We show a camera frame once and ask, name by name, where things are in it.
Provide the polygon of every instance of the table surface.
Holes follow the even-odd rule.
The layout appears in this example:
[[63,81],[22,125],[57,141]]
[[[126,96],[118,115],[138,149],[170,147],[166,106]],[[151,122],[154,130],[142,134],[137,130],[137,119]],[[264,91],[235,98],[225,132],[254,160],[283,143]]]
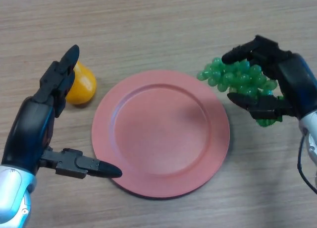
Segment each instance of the table surface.
[[[299,52],[316,72],[317,0],[0,0],[0,147],[21,102],[73,44],[98,89],[86,108],[67,105],[51,146],[94,156],[92,119],[116,83],[148,69],[195,76],[256,34]],[[28,227],[315,228],[317,197],[296,167],[297,120],[261,128],[225,94],[217,95],[230,119],[232,150],[205,186],[179,199],[149,201],[105,179],[40,169]],[[306,153],[303,167],[314,178]]]

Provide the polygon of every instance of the black cable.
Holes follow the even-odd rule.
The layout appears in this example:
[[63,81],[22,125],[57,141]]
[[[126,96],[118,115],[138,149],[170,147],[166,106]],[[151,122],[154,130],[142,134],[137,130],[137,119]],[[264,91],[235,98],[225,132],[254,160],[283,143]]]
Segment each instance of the black cable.
[[305,175],[303,174],[303,171],[302,171],[302,163],[301,163],[301,160],[302,160],[302,150],[303,150],[303,143],[304,143],[304,140],[305,140],[305,136],[303,135],[302,139],[301,139],[301,144],[299,146],[299,151],[298,151],[298,159],[297,159],[297,169],[298,169],[298,172],[299,174],[301,175],[302,179],[304,180],[304,182],[307,184],[308,187],[311,188],[311,190],[317,194],[317,189],[312,186],[312,184],[307,180],[307,178],[305,177]]

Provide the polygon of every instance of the pink plate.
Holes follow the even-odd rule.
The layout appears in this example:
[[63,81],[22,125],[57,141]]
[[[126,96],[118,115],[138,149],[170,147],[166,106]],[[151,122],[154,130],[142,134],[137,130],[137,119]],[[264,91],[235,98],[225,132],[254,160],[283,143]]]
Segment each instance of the pink plate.
[[181,196],[206,183],[220,168],[229,137],[226,112],[210,87],[168,70],[117,84],[92,126],[96,157],[123,172],[114,182],[151,198]]

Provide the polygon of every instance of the green grapes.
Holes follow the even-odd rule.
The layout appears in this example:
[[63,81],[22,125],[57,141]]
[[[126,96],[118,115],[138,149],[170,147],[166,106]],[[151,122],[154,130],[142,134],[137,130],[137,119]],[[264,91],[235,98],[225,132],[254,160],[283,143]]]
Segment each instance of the green grapes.
[[[197,79],[208,80],[208,84],[212,87],[217,86],[220,92],[229,89],[229,93],[245,94],[256,100],[260,95],[273,95],[273,90],[278,86],[275,80],[268,80],[262,74],[259,65],[250,66],[250,62],[247,60],[224,64],[219,57],[208,63],[204,70],[197,74]],[[282,117],[279,117],[278,120],[257,120],[261,126],[269,126],[276,121],[282,121]]]

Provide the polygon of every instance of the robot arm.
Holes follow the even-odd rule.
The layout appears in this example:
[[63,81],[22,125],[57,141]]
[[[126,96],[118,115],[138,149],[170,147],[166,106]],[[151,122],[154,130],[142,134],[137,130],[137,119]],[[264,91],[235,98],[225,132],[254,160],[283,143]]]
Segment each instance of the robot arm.
[[[260,96],[255,100],[238,93],[229,93],[228,98],[246,109],[254,119],[277,119],[282,115],[295,116],[299,120],[299,127],[305,138],[310,158],[317,166],[317,81],[305,60],[299,54],[281,50],[278,43],[259,35],[253,41],[233,48],[222,57],[225,64],[243,59],[250,61],[250,65],[261,66],[265,76],[277,80],[284,99]],[[299,173],[305,183],[317,194],[317,189],[302,173],[301,152],[302,146],[298,156]]]
[[49,146],[54,119],[65,108],[65,97],[75,79],[73,71],[79,58],[77,45],[54,61],[40,80],[37,93],[22,103],[7,138],[0,166],[0,228],[25,227],[31,212],[30,193],[36,187],[40,167],[56,174],[84,178],[120,177],[119,168],[83,156],[73,149],[54,152]]

